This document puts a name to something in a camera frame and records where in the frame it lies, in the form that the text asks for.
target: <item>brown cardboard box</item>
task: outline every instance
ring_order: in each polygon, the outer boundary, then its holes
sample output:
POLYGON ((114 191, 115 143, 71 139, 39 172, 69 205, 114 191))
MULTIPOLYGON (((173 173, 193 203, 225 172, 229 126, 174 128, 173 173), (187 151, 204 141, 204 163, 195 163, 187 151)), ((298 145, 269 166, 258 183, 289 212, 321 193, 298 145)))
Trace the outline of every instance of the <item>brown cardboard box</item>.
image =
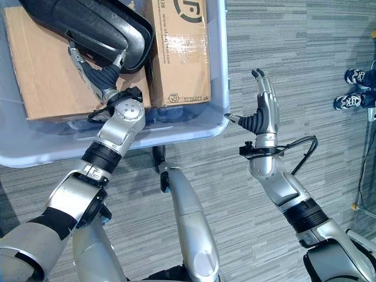
MULTIPOLYGON (((6 8, 5 20, 16 77, 28 119, 84 118, 102 105, 85 85, 68 55, 68 42, 37 25, 22 7, 6 8)), ((145 69, 121 75, 117 88, 137 86, 150 107, 145 69)))
POLYGON ((152 106, 209 101, 205 0, 148 0, 144 3, 144 16, 156 33, 152 72, 147 71, 152 106))

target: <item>gray carpet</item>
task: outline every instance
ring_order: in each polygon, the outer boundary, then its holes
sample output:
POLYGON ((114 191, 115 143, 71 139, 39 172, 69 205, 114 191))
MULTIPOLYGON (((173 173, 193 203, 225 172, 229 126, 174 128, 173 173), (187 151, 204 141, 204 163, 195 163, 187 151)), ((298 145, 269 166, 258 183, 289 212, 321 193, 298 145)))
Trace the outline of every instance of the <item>gray carpet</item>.
MULTIPOLYGON (((344 71, 370 67, 376 2, 229 0, 228 9, 232 111, 255 111, 257 87, 250 71, 267 71, 281 107, 281 142, 313 134, 320 142, 298 179, 343 228, 376 237, 375 220, 350 210, 358 199, 361 162, 375 128, 367 123, 364 109, 333 110, 333 99, 351 89, 344 71)), ((244 141, 253 139, 231 124, 218 137, 167 146, 167 155, 181 165, 202 201, 227 281, 309 281, 302 261, 305 250, 250 176, 246 159, 237 154, 244 141)), ((306 149, 287 153, 289 170, 306 149)), ((362 185, 370 209, 376 209, 374 160, 372 150, 362 185)), ((0 167, 2 232, 39 215, 71 164, 0 167)), ((106 230, 129 278, 145 278, 181 263, 170 195, 159 191, 150 149, 126 155, 108 193, 113 220, 106 230)), ((49 281, 77 281, 70 243, 49 281)))

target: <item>plastic storage bin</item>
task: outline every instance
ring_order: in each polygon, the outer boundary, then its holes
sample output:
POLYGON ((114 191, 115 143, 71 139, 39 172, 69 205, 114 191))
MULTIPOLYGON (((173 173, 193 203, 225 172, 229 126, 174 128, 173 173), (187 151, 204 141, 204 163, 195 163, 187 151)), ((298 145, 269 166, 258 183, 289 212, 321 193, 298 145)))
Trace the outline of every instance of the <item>plastic storage bin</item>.
MULTIPOLYGON (((142 2, 135 2, 139 9, 142 2)), ((152 109, 146 115, 146 127, 137 135, 131 149, 213 137, 226 127, 227 119, 223 116, 229 112, 226 3, 225 0, 208 0, 206 4, 211 101, 177 108, 152 109)), ((1 9, 19 5, 15 0, 0 1, 1 9)), ((1 15, 0 164, 28 167, 81 157, 98 130, 98 126, 86 122, 51 123, 26 120, 1 15)))

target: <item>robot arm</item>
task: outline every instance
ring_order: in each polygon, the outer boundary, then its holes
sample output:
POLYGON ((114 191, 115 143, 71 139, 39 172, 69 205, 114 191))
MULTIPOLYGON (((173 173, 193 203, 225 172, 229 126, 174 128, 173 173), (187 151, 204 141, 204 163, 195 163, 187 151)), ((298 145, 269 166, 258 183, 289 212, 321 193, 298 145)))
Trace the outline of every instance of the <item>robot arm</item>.
MULTIPOLYGON (((312 281, 374 281, 365 256, 339 225, 326 216, 294 173, 286 172, 281 156, 293 144, 278 145, 279 108, 275 91, 262 70, 252 71, 252 75, 259 88, 257 112, 245 118, 232 114, 226 117, 256 134, 255 146, 246 142, 240 154, 249 159, 250 173, 295 229, 299 243, 309 249, 304 264, 312 281)), ((305 140, 317 142, 314 136, 298 142, 305 140)))
POLYGON ((91 89, 113 115, 50 195, 39 217, 14 228, 1 239, 2 281, 42 281, 61 256, 74 229, 90 224, 98 213, 110 217, 103 201, 104 187, 135 136, 145 126, 145 111, 138 88, 116 90, 125 52, 103 70, 93 70, 74 46, 69 53, 91 89))

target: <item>shoe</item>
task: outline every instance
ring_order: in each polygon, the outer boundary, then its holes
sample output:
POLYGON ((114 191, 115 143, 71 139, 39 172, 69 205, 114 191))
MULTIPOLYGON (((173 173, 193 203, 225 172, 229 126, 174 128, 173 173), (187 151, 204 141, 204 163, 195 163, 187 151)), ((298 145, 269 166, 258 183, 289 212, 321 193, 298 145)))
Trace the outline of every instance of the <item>shoe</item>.
POLYGON ((345 73, 345 81, 348 84, 359 84, 362 85, 365 72, 360 69, 348 69, 345 73))
POLYGON ((349 108, 360 107, 361 103, 362 95, 360 93, 353 93, 337 97, 334 100, 334 108, 336 110, 346 110, 349 108))

